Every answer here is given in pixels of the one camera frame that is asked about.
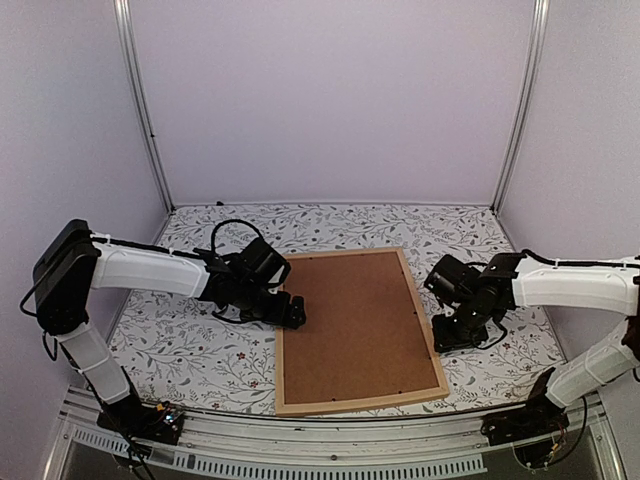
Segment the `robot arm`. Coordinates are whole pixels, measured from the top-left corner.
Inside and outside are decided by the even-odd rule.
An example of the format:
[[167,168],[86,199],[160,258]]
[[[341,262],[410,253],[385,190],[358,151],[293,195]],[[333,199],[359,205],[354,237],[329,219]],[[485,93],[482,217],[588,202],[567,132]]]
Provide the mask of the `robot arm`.
[[487,417],[483,431],[496,443],[553,431],[565,423],[564,409],[583,395],[640,366],[640,262],[547,260],[533,252],[498,254],[483,271],[447,255],[429,273],[425,286],[454,308],[433,318],[436,350],[478,347],[487,339],[485,323],[496,324],[517,307],[555,305],[610,310],[627,316],[607,337],[571,362],[544,372],[524,411],[541,421],[522,428],[509,415]]
[[[219,224],[214,232],[230,222]],[[167,402],[156,408],[142,404],[129,377],[89,323],[85,310],[89,291],[119,287],[171,292],[214,302],[221,310],[233,305],[240,310],[240,321],[234,323],[262,321],[298,328],[306,320],[303,299],[284,291],[270,292],[284,282],[290,266],[258,235],[242,252],[219,256],[213,245],[211,251],[192,253],[113,240],[91,232],[86,222],[73,220],[34,267],[34,287],[21,308],[31,314],[24,304],[33,293],[36,313],[32,315],[45,334],[61,345],[100,401],[100,426],[175,444],[182,428],[179,412]]]

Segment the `lavender wall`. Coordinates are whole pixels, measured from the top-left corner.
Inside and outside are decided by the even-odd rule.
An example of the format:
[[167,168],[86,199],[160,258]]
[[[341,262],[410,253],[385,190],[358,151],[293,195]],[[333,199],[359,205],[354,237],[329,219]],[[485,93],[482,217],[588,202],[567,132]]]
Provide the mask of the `lavender wall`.
[[176,203],[489,204],[534,2],[132,2]]
[[[73,218],[149,241],[164,213],[110,0],[0,4],[0,478],[33,480],[71,376],[18,312],[31,269]],[[104,332],[122,294],[96,292]]]
[[[640,3],[551,2],[531,115],[503,222],[516,246],[616,258],[640,247]],[[552,312],[574,357],[622,318]],[[640,478],[638,384],[601,390],[629,478]]]

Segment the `wooden frame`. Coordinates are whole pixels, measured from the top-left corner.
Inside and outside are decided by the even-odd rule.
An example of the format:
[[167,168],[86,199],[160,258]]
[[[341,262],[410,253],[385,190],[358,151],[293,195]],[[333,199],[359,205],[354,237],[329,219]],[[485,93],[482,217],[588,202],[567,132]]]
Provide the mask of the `wooden frame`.
[[337,402],[318,402],[303,404],[287,404],[284,394],[284,331],[281,328],[276,329],[276,415],[277,416],[305,416],[325,413],[341,413],[358,410],[371,410],[376,408],[395,407],[399,405],[407,405],[412,403],[420,403],[425,401],[439,400],[449,395],[449,385],[440,362],[440,355],[434,349],[433,333],[431,326],[424,312],[420,295],[416,288],[413,275],[407,259],[404,256],[402,248],[370,248],[363,250],[340,250],[331,252],[318,253],[300,253],[285,255],[286,258],[321,258],[321,257],[338,257],[347,255],[362,255],[375,253],[394,252],[398,255],[398,260],[402,266],[411,300],[413,301],[417,312],[420,328],[424,336],[425,344],[433,364],[438,386],[426,390],[416,390],[413,392],[385,395],[380,397],[369,397],[355,400],[342,400]]

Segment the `cork board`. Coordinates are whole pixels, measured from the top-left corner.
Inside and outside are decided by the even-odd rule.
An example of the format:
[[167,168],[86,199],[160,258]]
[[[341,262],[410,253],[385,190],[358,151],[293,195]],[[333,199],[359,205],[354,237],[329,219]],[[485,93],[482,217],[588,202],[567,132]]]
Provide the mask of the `cork board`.
[[307,323],[276,332],[276,415],[369,410],[449,395],[401,248],[289,255],[283,288]]

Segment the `floral tablecloth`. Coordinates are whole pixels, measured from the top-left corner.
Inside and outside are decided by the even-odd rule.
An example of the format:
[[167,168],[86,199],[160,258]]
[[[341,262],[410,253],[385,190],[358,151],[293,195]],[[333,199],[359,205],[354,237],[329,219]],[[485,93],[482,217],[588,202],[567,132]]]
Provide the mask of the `floral tablecloth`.
[[[281,253],[401,246],[428,315],[438,306],[422,283],[444,254],[487,261],[510,250],[487,208],[413,205],[182,207],[171,216],[160,244],[208,248],[214,225],[231,218],[252,222]],[[230,225],[220,232],[218,251],[237,251],[253,236],[242,225]],[[133,292],[111,350],[146,399],[273,415],[274,329],[226,324],[211,317],[211,309],[178,295]],[[537,375],[562,362],[562,353],[541,309],[512,312],[503,325],[509,335],[501,345],[442,357],[448,398],[340,416],[463,411],[526,398]],[[497,338],[497,329],[489,330],[491,339]]]

